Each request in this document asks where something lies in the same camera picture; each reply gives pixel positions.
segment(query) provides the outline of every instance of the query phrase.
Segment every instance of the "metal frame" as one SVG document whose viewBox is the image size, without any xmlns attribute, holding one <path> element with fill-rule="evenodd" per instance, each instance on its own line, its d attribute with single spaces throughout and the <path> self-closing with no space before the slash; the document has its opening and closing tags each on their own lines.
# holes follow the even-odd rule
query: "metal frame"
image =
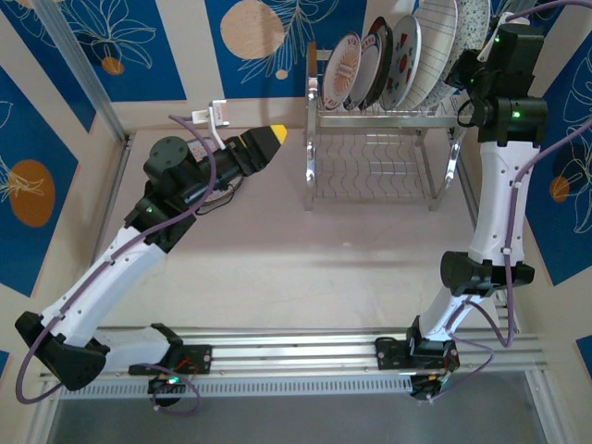
<svg viewBox="0 0 592 444">
<path fill-rule="evenodd" d="M 99 227 L 99 234 L 97 235 L 94 247 L 92 248 L 91 262 L 89 263 L 89 265 L 94 264 L 94 262 L 101 254 L 103 248 L 103 241 L 105 240 L 105 233 L 109 225 L 109 219 L 113 214 L 113 208 L 115 207 L 117 195 L 119 194 L 121 180 L 123 180 L 123 174 L 126 171 L 126 167 L 128 166 L 128 160 L 130 159 L 132 143 L 133 135 L 128 136 L 128 138 L 126 139 L 123 151 L 121 152 L 121 156 L 119 157 L 119 162 L 117 163 L 115 176 L 113 178 L 113 182 L 111 183 L 111 187 L 109 188 L 109 195 L 107 197 L 107 202 L 105 204 L 105 210 L 103 211 L 103 219 L 101 220 L 101 227 Z"/>
<path fill-rule="evenodd" d="M 411 388 L 410 376 L 437 373 L 416 368 L 378 370 L 376 339 L 391 337 L 404 340 L 405 330 L 402 328 L 174 330 L 186 344 L 213 346 L 210 374 L 195 379 L 204 396 L 403 393 Z M 485 371 L 533 372 L 547 369 L 536 335 L 518 335 L 510 351 L 501 347 L 488 330 L 461 330 L 458 335 L 494 349 L 496 360 Z M 457 370 L 459 373 L 471 372 L 488 358 L 487 352 L 462 344 L 458 344 L 458 350 L 462 363 Z M 54 377 L 45 373 L 42 379 L 49 383 Z M 80 392 L 62 389 L 59 396 L 65 399 L 147 398 L 146 389 L 146 377 L 129 376 L 127 369 L 122 368 L 102 373 L 99 379 Z"/>
<path fill-rule="evenodd" d="M 380 110 L 377 105 L 374 105 L 372 109 L 365 110 L 362 112 L 350 111 L 346 112 L 345 114 L 341 114 L 341 112 L 327 112 L 323 109 L 321 102 L 318 100 L 320 79 L 323 76 L 323 73 L 319 72 L 318 62 L 327 61 L 329 56 L 329 51 L 317 50 L 316 44 L 314 42 L 309 43 L 307 51 L 307 76 L 305 85 L 305 209 L 307 211 L 313 209 L 315 198 L 334 197 L 338 199 L 343 196 L 346 196 L 346 198 L 353 198 L 356 200 L 377 199 L 381 201 L 423 201 L 429 203 L 430 211 L 437 210 L 440 203 L 442 202 L 442 199 L 444 198 L 444 195 L 447 193 L 454 179 L 456 163 L 459 158 L 462 141 L 465 134 L 464 129 L 459 130 L 460 127 L 458 125 L 456 115 L 439 114 L 436 108 L 417 109 L 409 112 L 384 112 Z M 450 140 L 450 154 L 446 174 L 444 176 L 442 183 L 438 187 L 438 191 L 436 191 L 434 187 L 432 174 L 426 155 L 426 146 L 424 145 L 424 138 L 426 136 L 427 130 L 437 128 L 447 130 Z M 351 148 L 349 150 L 350 152 L 347 160 L 343 160 L 344 164 L 347 164 L 348 162 L 358 162 L 359 166 L 365 166 L 365 174 L 367 174 L 368 179 L 370 179 L 371 175 L 375 175 L 375 173 L 403 175 L 402 179 L 399 178 L 399 180 L 403 180 L 402 187 L 408 192 L 398 192 L 396 190 L 396 186 L 393 189 L 393 183 L 391 178 L 389 182 L 387 181 L 387 188 L 390 188 L 390 191 L 384 189 L 384 187 L 380 184 L 380 179 L 373 179 L 373 182 L 375 183 L 373 190 L 373 187 L 369 186 L 368 182 L 366 182 L 366 185 L 368 186 L 364 186 L 364 189 L 368 189 L 370 191 L 370 194 L 372 195 L 368 196 L 368 193 L 362 193 L 361 191 L 359 191 L 359 187 L 355 183 L 355 181 L 358 180 L 359 177 L 362 175 L 359 166 L 357 166 L 356 168 L 352 168 L 353 171 L 351 175 L 354 177 L 353 179 L 350 178 L 351 189 L 358 191 L 359 195 L 356 195 L 356 192 L 350 193 L 348 191 L 343 190 L 342 188 L 339 190 L 339 192 L 337 192 L 336 190 L 334 190 L 334 187 L 331 186 L 332 178 L 327 179 L 326 183 L 327 186 L 332 190 L 333 195 L 331 196 L 331 192 L 325 193 L 319 191 L 319 184 L 321 183 L 321 181 L 319 180 L 320 176 L 324 173 L 327 173 L 326 170 L 324 171 L 323 162 L 319 161 L 318 159 L 318 149 L 324 145 L 322 141 L 323 135 L 331 136 L 331 142 L 329 145 L 333 144 L 333 135 L 341 135 L 342 137 L 353 137 L 353 142 L 352 139 L 349 139 L 347 142 L 345 142 L 345 139 L 342 138 L 340 142 L 341 146 L 345 143 L 352 143 L 355 145 L 357 143 L 357 139 L 355 137 L 359 135 L 365 135 L 366 138 L 371 137 L 375 138 L 376 140 L 378 140 L 381 137 L 387 137 L 388 147 L 384 148 L 384 153 L 387 157 L 390 157 L 390 155 L 387 154 L 387 151 L 390 151 L 391 153 L 395 153 L 395 155 L 397 155 L 397 153 L 399 152 L 399 148 L 402 144 L 401 136 L 409 136 L 411 140 L 411 146 L 415 148 L 415 151 L 411 152 L 411 158 L 408 158 L 407 160 L 405 160 L 404 158 L 399 159 L 400 161 L 390 159 L 389 161 L 385 162 L 385 165 L 389 165 L 390 169 L 383 170 L 383 163 L 378 159 L 376 159 L 376 161 L 371 162 L 366 158 L 364 154 L 364 148 L 366 146 L 371 144 L 385 145 L 385 143 L 381 142 L 368 142 L 367 139 L 365 140 L 365 145 L 362 148 L 361 154 L 358 154 L 360 157 L 359 160 L 355 160 L 354 158 L 352 158 Z M 400 137 L 398 140 L 395 141 L 395 143 L 391 143 L 390 136 L 393 135 Z M 377 167 L 371 166 L 371 163 L 377 164 Z M 403 171 L 397 171 L 395 169 L 394 164 L 403 165 Z M 328 174 L 335 175 L 336 173 L 335 170 L 333 170 Z M 338 183 L 338 186 L 343 185 L 344 175 L 347 174 L 347 172 L 342 174 L 333 182 Z M 404 181 L 406 180 L 406 178 L 404 177 L 405 175 L 419 176 L 419 180 L 412 181 L 413 185 L 409 186 L 409 181 L 407 181 L 407 184 L 404 183 Z"/>
<path fill-rule="evenodd" d="M 94 72 L 91 62 L 80 47 L 74 32 L 69 27 L 59 6 L 52 0 L 31 0 L 37 18 L 47 30 L 55 47 L 68 64 L 68 68 L 80 84 L 82 90 L 105 121 L 106 126 L 120 141 L 125 141 L 126 134 L 117 117 L 103 84 Z"/>
</svg>

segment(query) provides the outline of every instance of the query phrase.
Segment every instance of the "dish rack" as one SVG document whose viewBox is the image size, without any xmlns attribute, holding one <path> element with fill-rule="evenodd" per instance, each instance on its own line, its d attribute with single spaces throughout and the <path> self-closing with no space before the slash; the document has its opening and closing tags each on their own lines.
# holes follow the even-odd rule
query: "dish rack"
<svg viewBox="0 0 592 444">
<path fill-rule="evenodd" d="M 326 111 L 319 90 L 330 56 L 310 42 L 307 48 L 305 144 L 306 200 L 418 202 L 438 209 L 454 180 L 466 129 L 457 123 L 454 98 L 414 111 Z M 450 153 L 443 181 L 434 183 L 424 140 L 429 129 L 448 133 Z"/>
</svg>

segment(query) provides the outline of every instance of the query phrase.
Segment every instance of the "white leaf pattern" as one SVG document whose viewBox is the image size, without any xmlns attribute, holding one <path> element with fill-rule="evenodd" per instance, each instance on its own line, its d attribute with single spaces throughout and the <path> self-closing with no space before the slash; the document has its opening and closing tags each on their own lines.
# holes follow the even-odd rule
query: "white leaf pattern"
<svg viewBox="0 0 592 444">
<path fill-rule="evenodd" d="M 8 6 L 29 34 L 55 47 L 33 9 L 16 0 L 0 1 Z M 99 60 L 108 52 L 119 61 L 138 63 L 148 69 L 152 67 L 152 58 L 142 44 L 154 39 L 156 28 L 128 18 L 128 0 L 65 0 L 57 5 L 74 34 L 85 36 L 80 44 L 90 46 Z M 118 54 L 113 54 L 113 47 Z"/>
<path fill-rule="evenodd" d="M 0 101 L 0 130 L 8 122 L 10 118 L 10 111 L 12 110 L 12 104 L 7 101 Z"/>
<path fill-rule="evenodd" d="M 566 135 L 592 118 L 592 83 L 589 80 L 592 76 L 592 65 L 589 57 L 590 54 L 578 65 L 573 75 L 572 88 L 565 99 L 563 121 L 569 125 L 565 131 Z M 570 188 L 567 194 L 567 197 L 574 197 L 575 234 L 585 234 L 592 230 L 592 147 L 588 142 L 591 136 L 592 131 L 588 130 L 570 142 L 572 159 L 560 173 L 568 186 L 577 184 L 575 190 L 572 191 Z"/>
</svg>

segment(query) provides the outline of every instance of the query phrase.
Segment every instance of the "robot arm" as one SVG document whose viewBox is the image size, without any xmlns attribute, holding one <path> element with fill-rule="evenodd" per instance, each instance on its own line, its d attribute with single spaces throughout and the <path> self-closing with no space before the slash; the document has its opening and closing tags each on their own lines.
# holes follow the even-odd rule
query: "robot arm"
<svg viewBox="0 0 592 444">
<path fill-rule="evenodd" d="M 440 377 L 413 382 L 418 387 L 413 393 L 416 398 L 437 394 L 460 364 L 453 339 L 469 312 L 466 302 L 479 304 L 508 284 L 531 283 L 535 275 L 523 263 L 530 174 L 519 182 L 516 178 L 538 154 L 547 126 L 547 104 L 528 96 L 543 36 L 531 26 L 504 21 L 486 49 L 464 51 L 447 78 L 451 86 L 469 92 L 475 110 L 471 124 L 465 126 L 479 128 L 483 182 L 473 241 L 468 252 L 444 253 L 440 263 L 443 287 L 432 305 L 415 318 L 407 340 L 376 340 L 379 368 L 445 370 Z M 511 206 L 516 217 L 509 229 Z M 507 240 L 509 232 L 512 238 Z"/>
<path fill-rule="evenodd" d="M 286 129 L 274 125 L 250 129 L 228 139 L 224 149 L 214 152 L 215 189 L 224 190 L 236 177 L 251 176 L 263 169 L 285 138 Z M 209 373 L 209 359 L 198 350 L 200 346 L 184 346 L 177 335 L 162 325 L 131 331 L 96 331 L 128 289 L 162 260 L 193 225 L 195 215 L 159 228 L 204 196 L 211 168 L 207 157 L 197 162 L 181 138 L 166 137 L 152 148 L 143 169 L 149 178 L 144 196 L 102 256 L 72 289 L 41 314 L 26 312 L 17 320 L 17 330 L 30 347 L 45 328 L 51 328 L 35 356 L 69 390 L 83 388 L 103 371 L 131 367 L 130 371 L 133 369 L 136 374 L 151 374 L 137 364 L 170 368 L 187 358 L 196 363 L 196 355 L 206 361 L 200 362 L 202 372 Z M 152 234 L 115 255 L 141 233 L 150 232 L 146 230 Z M 72 302 L 72 296 L 80 291 Z M 63 314 L 68 302 L 71 305 Z"/>
</svg>

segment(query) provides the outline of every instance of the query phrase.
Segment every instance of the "decorative plate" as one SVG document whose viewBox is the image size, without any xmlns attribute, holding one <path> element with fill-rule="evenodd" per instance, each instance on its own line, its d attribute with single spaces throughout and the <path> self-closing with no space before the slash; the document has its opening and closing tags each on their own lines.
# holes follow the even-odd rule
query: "decorative plate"
<svg viewBox="0 0 592 444">
<path fill-rule="evenodd" d="M 465 49 L 480 49 L 487 38 L 487 31 L 489 29 L 489 0 L 457 0 L 456 6 L 459 11 L 459 20 L 450 57 L 448 57 L 446 67 L 444 67 L 436 86 L 421 103 L 422 106 L 437 105 L 445 98 L 454 94 L 456 89 L 447 85 L 444 81 L 450 74 L 452 65 L 454 65 L 454 62 L 456 62 Z"/>
<path fill-rule="evenodd" d="M 411 89 L 422 47 L 422 32 L 414 16 L 403 17 L 393 28 L 392 35 L 390 72 L 380 96 L 380 105 L 386 110 L 399 106 Z"/>
<path fill-rule="evenodd" d="M 374 83 L 370 87 L 370 92 L 364 100 L 360 103 L 360 109 L 366 109 L 380 98 L 380 95 L 387 85 L 390 73 L 390 61 L 392 60 L 393 37 L 392 29 L 390 28 L 384 17 L 379 17 L 374 20 L 370 27 L 368 34 L 378 34 L 378 38 L 382 43 L 382 54 L 380 56 L 380 63 L 378 65 L 378 74 Z"/>
<path fill-rule="evenodd" d="M 382 41 L 378 34 L 373 33 L 362 39 L 362 57 L 360 58 L 360 69 L 355 78 L 350 95 L 343 107 L 351 110 L 361 104 L 374 84 L 380 67 L 380 57 L 382 56 Z"/>
<path fill-rule="evenodd" d="M 337 108 L 352 91 L 360 68 L 362 46 L 355 32 L 346 34 L 331 53 L 323 78 L 325 109 Z"/>
<path fill-rule="evenodd" d="M 422 53 L 411 90 L 399 106 L 414 109 L 436 86 L 454 44 L 458 11 L 456 0 L 429 0 L 413 13 L 422 29 Z"/>
</svg>

